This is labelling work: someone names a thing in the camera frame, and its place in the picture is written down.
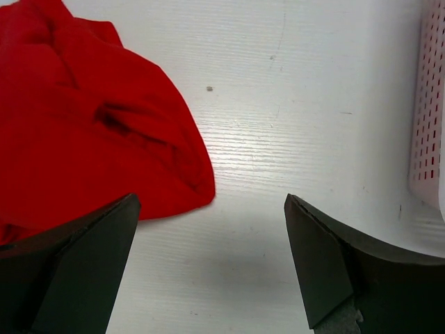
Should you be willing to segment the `red t shirt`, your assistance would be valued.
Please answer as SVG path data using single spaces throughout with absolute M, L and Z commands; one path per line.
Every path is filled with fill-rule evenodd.
M 124 47 L 114 25 L 62 1 L 1 7 L 1 243 L 74 220 L 128 193 L 140 219 L 216 194 L 181 93 Z

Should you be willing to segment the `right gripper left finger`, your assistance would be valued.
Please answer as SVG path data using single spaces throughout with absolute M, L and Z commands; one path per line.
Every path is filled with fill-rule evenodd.
M 1 246 L 2 333 L 105 333 L 134 240 L 128 194 Z

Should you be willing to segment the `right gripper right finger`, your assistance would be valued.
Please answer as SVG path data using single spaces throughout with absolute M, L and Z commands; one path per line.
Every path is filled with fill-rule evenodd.
M 444 332 L 443 258 L 376 239 L 295 195 L 284 213 L 313 332 Z

